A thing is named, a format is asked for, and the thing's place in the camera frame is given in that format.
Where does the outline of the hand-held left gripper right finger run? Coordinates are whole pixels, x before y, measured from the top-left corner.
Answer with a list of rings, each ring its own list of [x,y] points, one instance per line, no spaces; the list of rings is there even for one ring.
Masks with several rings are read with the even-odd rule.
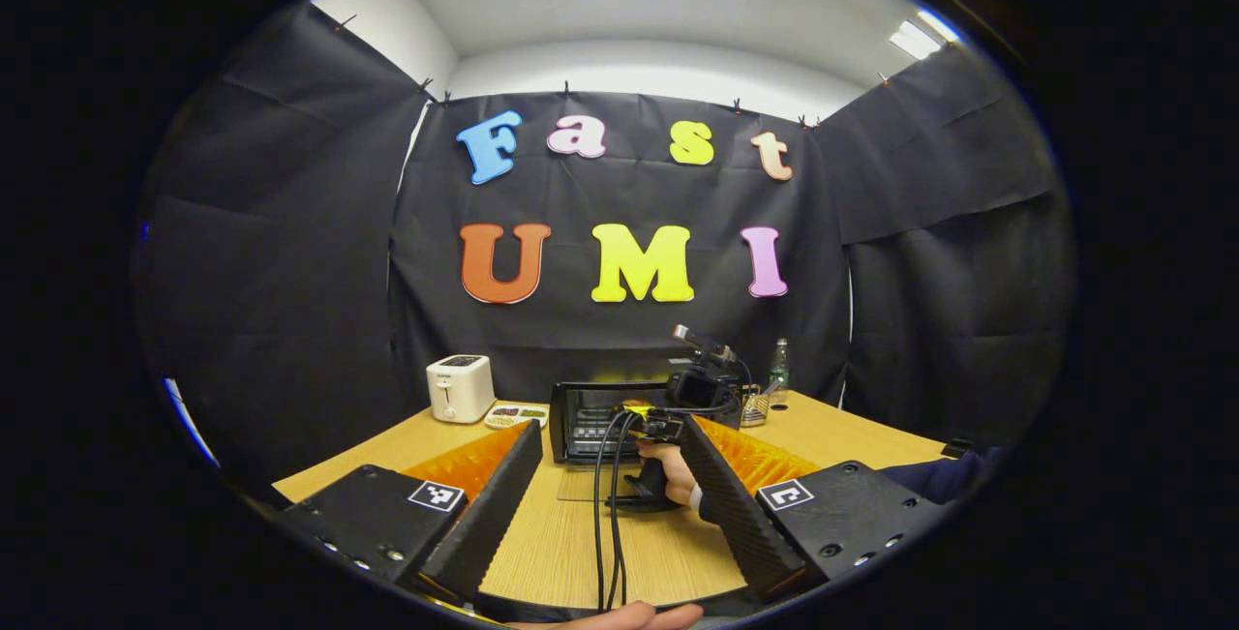
[[[696,419],[684,428],[681,456],[758,601],[835,585],[900,552],[947,515],[944,506],[856,460],[750,490]]]

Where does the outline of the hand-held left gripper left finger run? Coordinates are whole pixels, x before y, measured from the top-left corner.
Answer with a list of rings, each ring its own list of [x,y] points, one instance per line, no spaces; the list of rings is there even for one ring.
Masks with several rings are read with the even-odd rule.
[[[541,459],[527,422],[403,472],[361,465],[276,518],[390,585],[473,601]]]

